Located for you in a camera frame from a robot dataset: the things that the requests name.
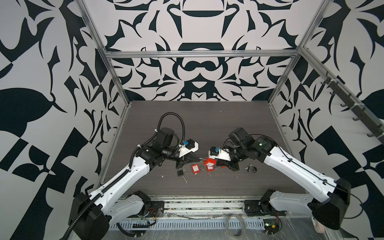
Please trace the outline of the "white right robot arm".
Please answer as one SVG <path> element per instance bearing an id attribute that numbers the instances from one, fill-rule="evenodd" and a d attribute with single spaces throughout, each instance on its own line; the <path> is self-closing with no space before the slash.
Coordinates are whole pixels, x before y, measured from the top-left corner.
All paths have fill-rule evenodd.
<path id="1" fill-rule="evenodd" d="M 251 159 L 272 167 L 301 186 L 306 193 L 288 194 L 268 189 L 257 201 L 246 201 L 248 216 L 277 216 L 284 212 L 314 218 L 323 226 L 338 230 L 350 205 L 351 184 L 345 179 L 328 177 L 283 150 L 275 140 L 261 134 L 248 134 L 237 128 L 229 134 L 233 147 L 211 147 L 209 157 L 217 166 L 231 171 L 240 169 L 241 161 Z"/>

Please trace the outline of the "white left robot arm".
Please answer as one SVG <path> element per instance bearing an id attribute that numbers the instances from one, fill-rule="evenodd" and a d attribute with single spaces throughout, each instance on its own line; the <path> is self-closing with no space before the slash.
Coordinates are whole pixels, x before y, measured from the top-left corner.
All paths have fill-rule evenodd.
<path id="1" fill-rule="evenodd" d="M 161 126 L 166 116 L 175 116 L 182 126 L 182 137 L 172 146 L 175 132 Z M 199 144 L 185 138 L 186 129 L 182 117 L 176 113 L 163 114 L 158 122 L 155 134 L 144 144 L 138 145 L 131 154 L 129 163 L 107 183 L 89 194 L 79 193 L 73 200 L 66 232 L 67 240 L 72 232 L 82 240 L 101 240 L 111 225 L 117 224 L 126 217 L 145 215 L 151 199 L 141 191 L 131 194 L 124 201 L 119 198 L 138 180 L 147 175 L 164 161 L 174 161 L 178 175 L 183 175 L 183 166 L 198 163 L 195 155 Z"/>

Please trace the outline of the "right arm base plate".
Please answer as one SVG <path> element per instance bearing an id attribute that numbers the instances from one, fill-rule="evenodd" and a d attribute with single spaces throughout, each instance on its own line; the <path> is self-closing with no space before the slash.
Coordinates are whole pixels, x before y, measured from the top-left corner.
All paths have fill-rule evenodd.
<path id="1" fill-rule="evenodd" d="M 249 217 L 257 216 L 286 216 L 285 211 L 277 211 L 268 201 L 245 200 L 244 211 Z"/>

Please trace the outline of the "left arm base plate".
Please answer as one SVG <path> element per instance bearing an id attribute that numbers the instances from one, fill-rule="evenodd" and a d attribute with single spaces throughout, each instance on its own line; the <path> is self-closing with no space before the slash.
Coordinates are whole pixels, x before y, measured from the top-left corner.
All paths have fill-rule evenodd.
<path id="1" fill-rule="evenodd" d="M 164 201 L 151 201 L 150 203 L 145 203 L 139 213 L 136 215 L 132 215 L 131 217 L 159 217 L 164 213 L 164 208 Z"/>

